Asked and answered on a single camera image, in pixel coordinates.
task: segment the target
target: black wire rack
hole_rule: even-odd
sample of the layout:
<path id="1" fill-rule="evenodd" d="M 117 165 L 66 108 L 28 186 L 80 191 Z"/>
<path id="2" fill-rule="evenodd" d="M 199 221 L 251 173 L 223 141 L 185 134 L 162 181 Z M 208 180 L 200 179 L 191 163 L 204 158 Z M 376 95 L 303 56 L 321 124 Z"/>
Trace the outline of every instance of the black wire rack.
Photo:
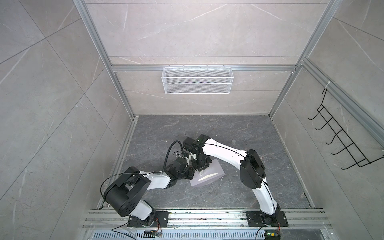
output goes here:
<path id="1" fill-rule="evenodd" d="M 356 143 L 350 138 L 350 136 L 348 135 L 348 133 L 347 133 L 347 132 L 340 126 L 340 124 L 336 121 L 336 119 L 332 116 L 332 114 L 331 114 L 331 113 L 325 108 L 325 106 L 323 105 L 323 103 L 324 103 L 324 98 L 325 98 L 325 94 L 326 94 L 326 93 L 327 93 L 327 89 L 325 88 L 325 89 L 323 90 L 323 92 L 322 92 L 322 94 L 324 94 L 324 96 L 323 96 L 323 100 L 321 101 L 320 106 L 317 108 L 317 114 L 315 115 L 315 117 L 317 117 L 317 115 L 322 116 L 322 118 L 323 118 L 324 121 L 325 121 L 325 124 L 324 124 L 321 128 L 319 128 L 319 129 L 315 128 L 315 129 L 316 129 L 316 130 L 321 130 L 323 127 L 325 127 L 326 125 L 328 125 L 328 126 L 331 128 L 331 130 L 333 131 L 333 133 L 334 133 L 335 135 L 333 136 L 332 141 L 331 141 L 330 143 L 326 142 L 326 144 L 330 145 L 330 144 L 333 142 L 333 140 L 335 140 L 335 138 L 337 137 L 337 138 L 339 139 L 339 141 L 342 143 L 342 145 L 344 146 L 344 148 L 341 149 L 340 151 L 338 151 L 337 153 L 331 153 L 331 154 L 332 154 L 332 155 L 336 155 L 336 154 L 341 153 L 341 152 L 344 151 L 344 150 L 347 150 L 348 153 L 350 154 L 350 156 L 352 157 L 352 159 L 355 161 L 355 163 L 352 164 L 351 166 L 346 167 L 346 168 L 342 168 L 342 167 L 341 167 L 341 169 L 342 169 L 342 170 L 346 170 L 346 169 L 348 169 L 348 168 L 350 168 L 350 167 L 353 167 L 353 166 L 355 166 L 355 165 L 357 165 L 357 166 L 359 166 L 359 167 L 364 167 L 364 166 L 366 166 L 366 165 L 368 165 L 368 164 L 371 164 L 371 163 L 373 163 L 373 162 L 375 162 L 375 161 L 377 161 L 377 160 L 380 160 L 380 159 L 384 158 L 384 155 L 383 155 L 381 158 L 378 158 L 378 159 L 373 160 L 373 161 L 370 161 L 370 160 L 367 159 L 367 157 L 366 157 L 366 156 L 364 155 L 364 153 L 359 149 L 359 147 L 356 145 Z M 331 118 L 330 118 L 329 120 L 327 120 L 327 119 L 323 116 L 323 114 L 321 113 L 322 111 L 323 111 L 323 112 L 326 111 L 326 112 L 330 115 Z M 336 122 L 336 124 L 340 127 L 341 130 L 339 130 L 339 131 L 336 132 L 335 129 L 329 124 L 329 122 L 330 122 L 332 119 Z M 340 136 L 339 136 L 339 134 L 342 134 L 342 133 L 344 133 L 352 143 L 346 145 L 346 144 L 341 140 L 341 138 L 340 138 Z M 355 159 L 355 157 L 352 155 L 352 153 L 349 151 L 348 148 L 351 147 L 351 146 L 353 146 L 353 145 L 357 148 L 357 150 L 358 150 L 358 151 L 361 153 L 361 155 L 363 156 L 363 159 L 362 159 L 362 160 L 357 161 L 357 160 Z"/>

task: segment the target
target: white wire mesh basket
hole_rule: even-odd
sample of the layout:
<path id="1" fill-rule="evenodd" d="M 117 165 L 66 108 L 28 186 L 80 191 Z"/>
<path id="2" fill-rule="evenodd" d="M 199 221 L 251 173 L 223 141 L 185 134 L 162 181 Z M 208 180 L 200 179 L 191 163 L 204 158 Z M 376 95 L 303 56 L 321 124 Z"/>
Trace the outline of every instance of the white wire mesh basket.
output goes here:
<path id="1" fill-rule="evenodd" d="M 166 94 L 229 93 L 233 82 L 230 67 L 166 67 L 161 75 Z"/>

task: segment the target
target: white zip tie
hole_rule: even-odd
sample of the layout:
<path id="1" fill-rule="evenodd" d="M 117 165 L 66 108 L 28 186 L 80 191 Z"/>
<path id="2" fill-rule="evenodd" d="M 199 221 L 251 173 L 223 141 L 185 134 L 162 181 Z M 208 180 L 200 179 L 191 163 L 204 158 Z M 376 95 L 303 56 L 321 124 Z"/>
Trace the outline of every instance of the white zip tie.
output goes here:
<path id="1" fill-rule="evenodd" d="M 336 82 L 328 81 L 327 85 L 325 85 L 325 88 L 327 88 L 330 83 L 336 83 Z"/>

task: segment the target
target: gray marble floor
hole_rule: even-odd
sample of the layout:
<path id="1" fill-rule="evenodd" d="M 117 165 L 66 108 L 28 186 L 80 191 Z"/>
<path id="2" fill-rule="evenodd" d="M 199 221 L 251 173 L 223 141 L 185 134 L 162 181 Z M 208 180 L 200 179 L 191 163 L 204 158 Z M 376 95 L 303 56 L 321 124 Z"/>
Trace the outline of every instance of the gray marble floor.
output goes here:
<path id="1" fill-rule="evenodd" d="M 139 116 L 122 171 L 130 166 L 153 171 L 162 168 L 174 140 L 205 134 L 233 148 L 256 150 L 265 165 L 270 190 L 281 208 L 309 208 L 301 184 L 268 116 Z M 171 152 L 179 150 L 175 145 Z M 220 161 L 226 173 L 209 185 L 192 188 L 179 180 L 169 189 L 153 189 L 144 199 L 153 207 L 258 208 L 250 189 L 232 165 Z"/>

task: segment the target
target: marble tile wall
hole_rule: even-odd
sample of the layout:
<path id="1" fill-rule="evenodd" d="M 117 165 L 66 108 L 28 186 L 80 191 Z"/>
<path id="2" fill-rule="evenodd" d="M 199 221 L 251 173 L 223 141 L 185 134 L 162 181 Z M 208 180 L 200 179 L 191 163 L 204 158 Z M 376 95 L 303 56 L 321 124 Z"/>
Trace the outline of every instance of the marble tile wall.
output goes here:
<path id="1" fill-rule="evenodd" d="M 0 12 L 0 239 L 75 239 L 129 116 L 71 0 Z"/>
<path id="2" fill-rule="evenodd" d="M 165 94 L 161 71 L 118 72 L 136 114 L 268 114 L 288 71 L 234 71 L 229 94 Z"/>
<path id="3" fill-rule="evenodd" d="M 295 64 L 327 1 L 88 0 L 113 64 Z"/>
<path id="4" fill-rule="evenodd" d="M 344 0 L 310 60 L 384 125 L 384 2 Z"/>
<path id="5" fill-rule="evenodd" d="M 354 161 L 346 151 L 332 155 L 343 148 L 341 142 L 335 139 L 332 144 L 326 144 L 334 136 L 332 130 L 328 126 L 320 131 L 315 129 L 325 124 L 319 115 L 314 120 L 308 119 L 316 115 L 323 89 L 310 73 L 303 70 L 273 120 L 315 206 L 326 210 L 339 238 L 382 239 L 384 177 L 381 169 L 384 161 L 378 160 L 361 168 L 341 169 Z M 382 147 L 330 93 L 324 99 L 324 106 L 368 159 L 382 156 Z M 341 135 L 341 138 L 347 142 L 345 136 Z M 354 147 L 348 149 L 357 159 L 362 159 Z"/>

